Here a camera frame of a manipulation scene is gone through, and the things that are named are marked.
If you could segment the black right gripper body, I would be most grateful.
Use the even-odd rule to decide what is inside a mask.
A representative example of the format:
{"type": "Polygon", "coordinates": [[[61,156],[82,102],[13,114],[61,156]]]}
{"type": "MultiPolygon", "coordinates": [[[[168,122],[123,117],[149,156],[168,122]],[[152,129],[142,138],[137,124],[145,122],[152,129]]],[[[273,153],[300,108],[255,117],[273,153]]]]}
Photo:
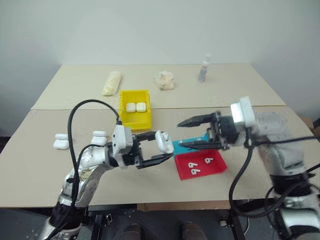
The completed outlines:
{"type": "Polygon", "coordinates": [[[209,119],[207,147],[215,150],[228,150],[229,145],[235,144],[239,137],[233,117],[222,116],[221,112],[217,111],[211,113],[209,119]]]}

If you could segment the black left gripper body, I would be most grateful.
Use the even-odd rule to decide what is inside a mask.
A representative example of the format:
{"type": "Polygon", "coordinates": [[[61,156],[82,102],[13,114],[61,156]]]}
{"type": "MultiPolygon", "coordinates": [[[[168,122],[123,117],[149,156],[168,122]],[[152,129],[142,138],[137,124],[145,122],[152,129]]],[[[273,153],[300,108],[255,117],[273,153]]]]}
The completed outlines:
{"type": "Polygon", "coordinates": [[[140,142],[143,141],[142,134],[134,134],[132,139],[133,145],[131,150],[122,157],[126,166],[135,166],[137,169],[142,169],[144,161],[142,149],[140,147],[140,142]]]}

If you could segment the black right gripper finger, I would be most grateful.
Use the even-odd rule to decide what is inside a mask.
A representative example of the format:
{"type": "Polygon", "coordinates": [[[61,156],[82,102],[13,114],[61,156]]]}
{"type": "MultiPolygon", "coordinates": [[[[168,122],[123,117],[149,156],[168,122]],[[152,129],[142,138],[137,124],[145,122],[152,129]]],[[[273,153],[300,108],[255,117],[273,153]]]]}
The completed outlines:
{"type": "Polygon", "coordinates": [[[180,146],[184,148],[190,148],[195,150],[207,150],[207,149],[215,149],[219,150],[222,148],[222,144],[219,141],[204,141],[204,140],[195,140],[195,141],[187,141],[180,142],[180,146]]]}
{"type": "Polygon", "coordinates": [[[216,120],[216,114],[213,112],[210,114],[193,116],[191,118],[183,120],[182,122],[177,124],[177,127],[185,127],[185,128],[198,127],[201,124],[211,123],[215,120],[216,120]]]}

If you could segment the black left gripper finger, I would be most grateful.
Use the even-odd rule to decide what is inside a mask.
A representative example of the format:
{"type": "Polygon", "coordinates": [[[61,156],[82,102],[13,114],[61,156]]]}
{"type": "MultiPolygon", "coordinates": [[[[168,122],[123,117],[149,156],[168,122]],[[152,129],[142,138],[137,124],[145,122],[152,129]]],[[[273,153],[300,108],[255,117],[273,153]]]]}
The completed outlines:
{"type": "Polygon", "coordinates": [[[137,142],[154,141],[156,140],[156,133],[157,131],[147,131],[144,133],[136,134],[135,138],[137,142]]]}
{"type": "Polygon", "coordinates": [[[167,160],[169,160],[171,157],[173,157],[173,153],[164,153],[159,155],[154,155],[151,157],[151,159],[144,160],[142,156],[138,157],[138,169],[144,169],[149,168],[153,166],[157,166],[167,160]]]}

